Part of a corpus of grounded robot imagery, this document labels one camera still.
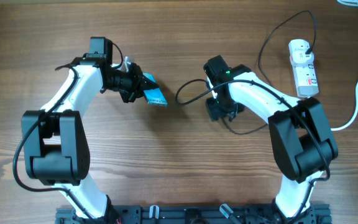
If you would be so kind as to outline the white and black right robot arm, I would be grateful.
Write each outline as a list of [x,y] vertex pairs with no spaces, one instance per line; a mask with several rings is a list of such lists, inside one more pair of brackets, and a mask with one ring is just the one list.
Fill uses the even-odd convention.
[[301,100],[264,83],[243,64],[229,67],[218,55],[203,70],[212,97],[206,101],[213,120],[233,120],[246,108],[269,128],[275,162],[283,174],[275,205],[287,223],[299,221],[310,207],[314,185],[329,179],[338,146],[322,104]]

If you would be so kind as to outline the blue screen Galaxy smartphone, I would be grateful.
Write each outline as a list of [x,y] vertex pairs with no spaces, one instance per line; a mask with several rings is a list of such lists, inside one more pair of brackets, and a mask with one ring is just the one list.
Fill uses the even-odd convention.
[[[155,81],[151,73],[143,73],[147,78]],[[144,91],[144,97],[148,104],[155,106],[168,106],[167,100],[165,99],[160,88],[154,90]]]

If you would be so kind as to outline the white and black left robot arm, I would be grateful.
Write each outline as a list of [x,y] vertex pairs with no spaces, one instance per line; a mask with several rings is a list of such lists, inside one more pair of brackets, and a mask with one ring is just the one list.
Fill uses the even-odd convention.
[[69,74],[56,95],[41,109],[22,116],[14,178],[23,189],[36,191],[19,178],[17,163],[23,152],[27,175],[44,184],[41,191],[59,191],[71,203],[71,208],[57,210],[56,223],[122,223],[121,213],[89,173],[90,149],[82,118],[94,96],[111,90],[125,103],[145,98],[150,105],[168,105],[152,74],[133,59],[121,57],[119,64],[113,63],[116,47],[105,37],[91,37],[89,51],[65,65]]

